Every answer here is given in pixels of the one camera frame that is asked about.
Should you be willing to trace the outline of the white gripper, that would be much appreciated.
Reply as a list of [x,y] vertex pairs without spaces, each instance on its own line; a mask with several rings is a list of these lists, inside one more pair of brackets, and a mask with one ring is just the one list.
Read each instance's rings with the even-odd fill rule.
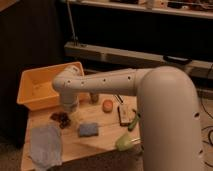
[[60,104],[66,112],[74,112],[79,104],[78,96],[75,93],[61,93]]

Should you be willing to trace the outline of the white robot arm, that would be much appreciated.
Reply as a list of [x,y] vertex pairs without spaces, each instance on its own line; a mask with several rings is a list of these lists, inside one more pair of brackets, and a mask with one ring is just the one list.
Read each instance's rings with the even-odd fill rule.
[[185,72],[163,66],[77,76],[68,67],[52,86],[67,110],[79,92],[135,96],[144,171],[204,171],[199,100]]

